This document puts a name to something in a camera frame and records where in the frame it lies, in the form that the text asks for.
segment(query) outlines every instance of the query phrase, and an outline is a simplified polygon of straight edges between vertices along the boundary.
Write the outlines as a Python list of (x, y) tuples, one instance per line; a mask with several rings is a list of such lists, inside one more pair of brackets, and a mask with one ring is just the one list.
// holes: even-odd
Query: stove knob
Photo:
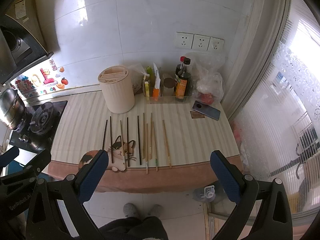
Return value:
[(28, 142), (29, 141), (29, 138), (28, 138), (28, 136), (26, 136), (25, 134), (22, 136), (22, 140), (24, 141), (24, 142)]

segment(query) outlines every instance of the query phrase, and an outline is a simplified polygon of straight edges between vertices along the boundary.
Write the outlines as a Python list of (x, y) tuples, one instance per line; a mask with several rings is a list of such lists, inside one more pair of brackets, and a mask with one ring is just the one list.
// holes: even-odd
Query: foot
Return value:
[(125, 217), (135, 217), (135, 218), (140, 218), (138, 209), (135, 205), (132, 203), (127, 203), (123, 206), (123, 213)]
[(159, 218), (163, 211), (163, 206), (154, 205), (147, 214), (147, 217), (157, 217)]

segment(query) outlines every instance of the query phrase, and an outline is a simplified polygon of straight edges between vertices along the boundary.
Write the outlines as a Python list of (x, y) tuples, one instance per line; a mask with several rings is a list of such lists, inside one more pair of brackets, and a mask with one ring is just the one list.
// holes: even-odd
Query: gas stove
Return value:
[(19, 128), (12, 132), (10, 145), (36, 154), (44, 149), (51, 150), (67, 102), (26, 107), (26, 113)]

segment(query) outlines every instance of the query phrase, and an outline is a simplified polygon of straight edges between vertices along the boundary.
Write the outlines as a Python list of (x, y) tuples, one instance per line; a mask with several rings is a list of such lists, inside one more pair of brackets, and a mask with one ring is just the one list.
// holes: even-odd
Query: blue gripper pad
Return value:
[(83, 181), (79, 185), (78, 189), (78, 200), (82, 204), (83, 202), (89, 201), (94, 190), (96, 189), (100, 179), (102, 178), (104, 172), (106, 171), (109, 164), (109, 156), (108, 153), (104, 150), (103, 153), (98, 156), (98, 159), (95, 157), (91, 160), (94, 161), (91, 169), (83, 179)]
[(7, 150), (4, 154), (0, 155), (0, 168), (4, 168), (18, 156), (19, 156), (19, 148), (17, 146), (13, 146), (9, 150)]
[(228, 162), (219, 150), (211, 153), (210, 165), (213, 172), (218, 177), (218, 180), (220, 181), (229, 200), (238, 204), (241, 199), (241, 185), (239, 184), (241, 183), (239, 181), (242, 177), (241, 172), (236, 168), (239, 173), (236, 172), (236, 174), (233, 174), (235, 172), (234, 166)]

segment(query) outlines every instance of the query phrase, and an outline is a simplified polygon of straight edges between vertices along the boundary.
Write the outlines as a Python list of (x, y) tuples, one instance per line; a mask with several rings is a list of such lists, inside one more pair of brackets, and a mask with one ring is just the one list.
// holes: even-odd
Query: black glass stovetop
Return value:
[[(46, 148), (47, 150), (51, 150), (52, 142), (56, 134), (62, 113), (67, 105), (67, 102), (68, 101), (53, 102), (53, 107), (57, 111), (57, 115), (55, 116), (51, 129), (46, 134), (40, 136), (34, 134), (30, 130), (29, 125), (32, 115), (40, 107), (40, 105), (26, 107), (26, 125), (21, 131), (12, 132), (9, 144), (33, 153), (40, 153), (44, 148)], [(23, 135), (28, 137), (29, 142), (21, 140), (21, 137)]]

